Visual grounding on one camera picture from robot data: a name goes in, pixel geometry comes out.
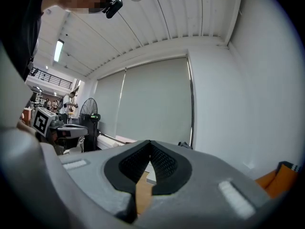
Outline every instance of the fluorescent light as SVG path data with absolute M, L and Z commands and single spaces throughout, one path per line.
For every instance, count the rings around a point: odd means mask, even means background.
M 63 47 L 64 42 L 62 40 L 58 40 L 56 43 L 56 49 L 55 49 L 55 55 L 54 55 L 54 61 L 59 61 L 59 56 L 61 55 L 61 50 Z

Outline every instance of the standing fan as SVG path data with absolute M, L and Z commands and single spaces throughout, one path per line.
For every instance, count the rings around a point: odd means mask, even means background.
M 80 125 L 88 128 L 88 135 L 85 136 L 84 152 L 94 151 L 96 148 L 97 124 L 100 120 L 97 114 L 97 104 L 93 98 L 89 98 L 81 107 Z

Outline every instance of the roller blind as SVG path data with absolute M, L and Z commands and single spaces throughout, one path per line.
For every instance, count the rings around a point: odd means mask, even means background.
M 119 72 L 98 81 L 94 99 L 101 115 L 99 130 L 115 137 L 116 119 L 125 72 Z
M 153 62 L 127 70 L 117 138 L 189 144 L 191 124 L 191 87 L 186 58 Z

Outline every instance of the railing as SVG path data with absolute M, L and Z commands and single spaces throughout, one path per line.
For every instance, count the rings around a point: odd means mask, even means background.
M 109 139 L 111 139 L 111 140 L 113 140 L 113 141 L 116 141 L 116 142 L 118 142 L 118 143 L 128 144 L 128 143 L 123 142 L 123 141 L 120 141 L 120 140 L 118 140 L 118 139 L 116 139 L 116 138 L 114 138 L 114 137 L 111 137 L 111 136 L 109 136 L 109 135 L 106 135 L 106 134 L 104 134 L 104 133 L 102 133 L 102 132 L 100 132 L 100 135 L 103 135 L 103 136 L 105 136 L 105 137 L 107 137 L 107 138 L 109 138 Z
M 62 86 L 64 88 L 68 88 L 68 89 L 71 88 L 72 82 L 66 81 L 66 80 L 64 80 L 62 78 L 59 78 L 59 77 L 55 76 L 55 75 L 46 73 L 45 71 L 41 71 L 41 70 L 39 70 L 39 69 L 37 69 L 35 67 L 33 67 L 31 69 L 29 75 L 31 75 L 33 77 L 36 77 L 36 78 L 38 78 L 40 80 L 52 83 L 52 84 L 57 85 L 57 86 Z

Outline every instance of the white strip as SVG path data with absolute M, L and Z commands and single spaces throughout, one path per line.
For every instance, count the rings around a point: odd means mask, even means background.
M 79 161 L 76 161 L 76 162 L 64 164 L 63 167 L 64 167 L 66 170 L 69 170 L 69 169 L 73 169 L 73 168 L 78 168 L 78 167 L 81 167 L 81 166 L 85 166 L 86 164 L 87 164 L 87 163 L 86 163 L 85 160 L 79 160 Z
M 242 219 L 248 219 L 255 214 L 254 207 L 228 181 L 218 184 L 218 187 L 235 213 Z
M 122 82 L 122 88 L 121 88 L 121 94 L 120 94 L 120 99 L 119 99 L 119 106 L 118 106 L 118 111 L 116 113 L 116 117 L 115 117 L 115 123 L 114 123 L 114 130 L 116 133 L 116 129 L 117 129 L 117 123 L 118 123 L 118 119 L 119 119 L 119 110 L 120 110 L 120 104 L 121 104 L 121 98 L 122 98 L 122 92 L 123 92 L 123 87 L 124 87 L 124 81 L 125 81 L 125 76 L 126 76 L 126 68 L 125 68 L 125 74 L 124 74 L 124 78 L 123 78 L 123 82 Z
M 55 48 L 55 55 L 54 55 L 54 61 L 59 61 L 59 56 L 61 54 L 63 43 L 61 41 L 57 41 L 56 48 Z

